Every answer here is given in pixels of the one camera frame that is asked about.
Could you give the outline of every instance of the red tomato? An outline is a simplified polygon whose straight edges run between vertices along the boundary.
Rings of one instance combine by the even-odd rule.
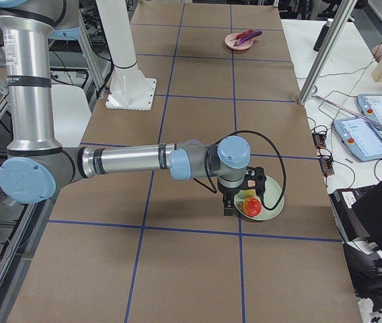
[[[243,212],[250,216],[255,217],[256,215],[259,215],[262,210],[261,202],[259,199],[256,199],[255,197],[247,197],[243,201]]]

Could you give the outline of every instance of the brown tabletop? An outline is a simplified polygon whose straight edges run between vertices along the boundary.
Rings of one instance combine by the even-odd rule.
[[[263,36],[232,53],[226,35]],[[168,171],[110,174],[61,191],[8,322],[361,322],[277,9],[139,2],[150,112],[100,100],[83,145],[213,143],[260,131],[284,156],[274,219],[224,217],[220,194]],[[252,166],[282,183],[272,148]]]

